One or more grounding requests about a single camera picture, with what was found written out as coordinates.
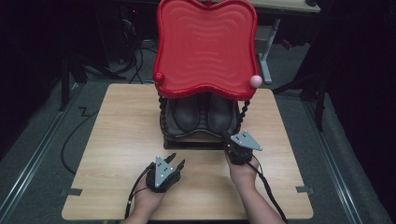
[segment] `wooden table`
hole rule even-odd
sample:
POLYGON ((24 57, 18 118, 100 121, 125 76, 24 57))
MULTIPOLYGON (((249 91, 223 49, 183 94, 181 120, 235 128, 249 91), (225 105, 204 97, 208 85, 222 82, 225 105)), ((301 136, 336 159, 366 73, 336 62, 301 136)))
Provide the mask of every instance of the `wooden table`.
MULTIPOLYGON (((185 159, 182 177, 167 192, 153 220, 246 219, 222 150, 163 149, 158 94, 152 85, 109 86, 62 212, 67 220, 123 219, 134 182, 156 156, 185 159)), ((313 210, 280 117, 274 95, 258 89, 242 131, 263 147, 255 152, 287 218, 311 218, 313 210)), ((256 186, 268 196, 257 178, 256 186)))

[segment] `pair of shoes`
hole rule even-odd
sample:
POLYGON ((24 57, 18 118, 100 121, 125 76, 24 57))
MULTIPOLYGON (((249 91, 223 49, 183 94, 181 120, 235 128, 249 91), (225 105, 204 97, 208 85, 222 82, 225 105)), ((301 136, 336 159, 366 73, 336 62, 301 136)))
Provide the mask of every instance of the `pair of shoes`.
POLYGON ((233 120, 235 101, 209 92, 170 101, 177 127, 185 133, 196 130, 220 135, 233 120))

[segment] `gray carpet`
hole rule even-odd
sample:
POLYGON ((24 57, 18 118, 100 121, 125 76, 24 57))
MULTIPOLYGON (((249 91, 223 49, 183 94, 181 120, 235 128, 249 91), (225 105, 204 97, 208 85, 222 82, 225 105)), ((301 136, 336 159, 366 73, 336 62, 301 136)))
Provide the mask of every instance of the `gray carpet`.
MULTIPOLYGON (((271 86, 274 89, 293 79, 302 58, 309 46, 286 50, 274 45, 268 57, 273 75, 271 86)), ((139 72, 142 80, 150 80, 155 53, 143 50, 144 60, 139 72)), ((113 69, 121 65, 112 64, 113 69)), ((134 74, 130 70, 125 76, 127 83, 134 74)), ((102 221, 65 221, 61 217, 65 197, 60 196, 62 189, 70 188, 73 175, 66 171, 61 161, 61 152, 67 137, 87 117, 100 108, 100 104, 110 83, 106 77, 90 76, 76 101, 70 106, 59 131, 53 136, 49 150, 37 169, 26 191, 22 194, 13 210, 8 223, 102 223, 102 221)), ((288 91, 276 96, 282 119, 290 138, 296 160, 305 184, 315 193, 310 195, 314 216, 308 220, 291 220, 290 223, 349 223, 344 207, 334 186, 331 172, 326 164, 316 127, 306 111, 304 103, 297 95, 298 91, 288 91)), ((60 85, 56 86, 50 99, 37 110, 30 119, 28 127, 8 155, 0 162, 0 201, 3 202, 17 181, 23 167, 38 146, 45 131, 58 114, 60 106, 60 85)), ((74 171, 77 170, 84 147, 94 124, 95 116, 88 119, 70 137, 64 148, 64 160, 74 171)), ((368 178, 361 169, 351 149, 341 125, 332 109, 330 99, 326 99, 323 117, 323 135, 334 155, 339 170, 350 189, 363 223, 391 223, 384 208, 376 198, 368 178)))

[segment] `metal rail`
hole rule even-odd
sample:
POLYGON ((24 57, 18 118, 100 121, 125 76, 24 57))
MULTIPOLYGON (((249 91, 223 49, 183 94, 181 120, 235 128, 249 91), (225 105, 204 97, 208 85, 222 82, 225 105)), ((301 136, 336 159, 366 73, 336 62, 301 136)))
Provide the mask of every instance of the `metal rail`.
POLYGON ((31 180, 35 176, 35 172, 40 166, 41 162, 44 160, 47 152, 49 151, 50 144, 54 135, 59 130, 65 115, 67 114, 68 109, 71 104, 76 100, 79 96, 83 88, 81 84, 75 84, 71 91, 71 100, 64 111, 59 111, 58 115, 55 117, 54 121, 51 123, 37 148, 35 149, 35 153, 32 155, 25 168, 21 172, 17 181, 15 182, 13 188, 9 192, 6 199, 3 201, 0 207, 0 223, 5 224, 8 223, 9 218, 12 215, 12 212, 16 208, 18 202, 20 201, 23 193, 26 191, 29 186, 31 180))
POLYGON ((318 129, 318 126, 315 123, 315 112, 314 112, 314 109, 312 108, 312 105, 309 104, 309 102, 304 101, 303 106, 304 106, 305 112, 310 117, 311 125, 314 128, 317 138, 321 144, 323 158, 324 158, 326 165, 329 169, 329 174, 332 178, 332 182, 334 183, 334 186, 335 186, 335 189, 336 189, 338 196, 340 198, 341 204, 343 205, 344 210, 346 211, 346 216, 349 220, 349 223, 353 223, 353 224, 363 223, 361 221, 359 212, 353 202, 353 198, 352 198, 352 195, 350 194, 349 188, 347 187, 347 184, 344 181, 344 178, 341 175, 340 170, 338 169, 338 166, 337 166, 337 163, 335 162, 334 157, 332 156, 332 152, 331 152, 330 147, 326 141, 326 137, 325 137, 324 133, 318 129))

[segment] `forearm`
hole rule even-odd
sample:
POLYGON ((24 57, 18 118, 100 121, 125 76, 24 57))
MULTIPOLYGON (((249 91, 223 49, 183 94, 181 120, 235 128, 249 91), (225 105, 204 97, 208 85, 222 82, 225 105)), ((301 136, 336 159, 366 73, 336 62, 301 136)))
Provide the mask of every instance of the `forearm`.
POLYGON ((154 211, 136 208, 121 224, 147 224, 153 213, 154 211))
POLYGON ((249 223, 276 224, 284 223, 279 214, 265 201, 256 188, 240 188, 239 195, 244 205, 249 223))

